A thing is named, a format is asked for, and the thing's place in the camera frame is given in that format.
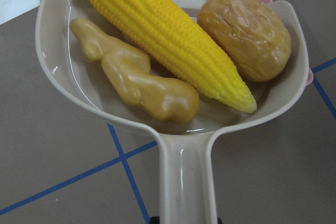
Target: brown potato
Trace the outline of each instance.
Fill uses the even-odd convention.
[[[227,52],[246,80],[275,78],[290,57],[287,29],[261,0],[208,0],[197,22]]]

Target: corn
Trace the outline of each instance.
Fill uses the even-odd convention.
[[[252,113],[256,101],[229,56],[172,0],[89,0],[108,21],[203,95]]]

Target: white plastic handle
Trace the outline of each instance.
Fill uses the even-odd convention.
[[[217,224],[213,134],[160,136],[160,224]]]

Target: scoop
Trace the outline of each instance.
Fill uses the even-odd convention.
[[[203,0],[173,0],[191,17]],[[267,122],[290,109],[307,83],[306,42],[295,11],[285,1],[270,4],[292,38],[292,55],[273,81],[250,85],[258,110],[247,115],[201,97],[200,111],[187,125],[157,122],[137,108],[125,105],[99,66],[83,60],[80,46],[69,30],[77,17],[90,19],[106,33],[127,40],[107,23],[88,0],[42,0],[36,23],[36,50],[50,82],[82,108],[126,130],[152,136],[160,152],[160,223],[217,223],[211,149],[216,139]],[[154,74],[169,75],[160,65]]]

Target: gray surface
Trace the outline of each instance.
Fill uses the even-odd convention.
[[[336,223],[335,5],[287,1],[317,82],[282,116],[216,141],[223,223]],[[35,53],[36,13],[0,25],[0,224],[145,223],[159,214],[157,146],[119,159],[105,122],[49,83]],[[153,141],[115,130],[126,154]]]

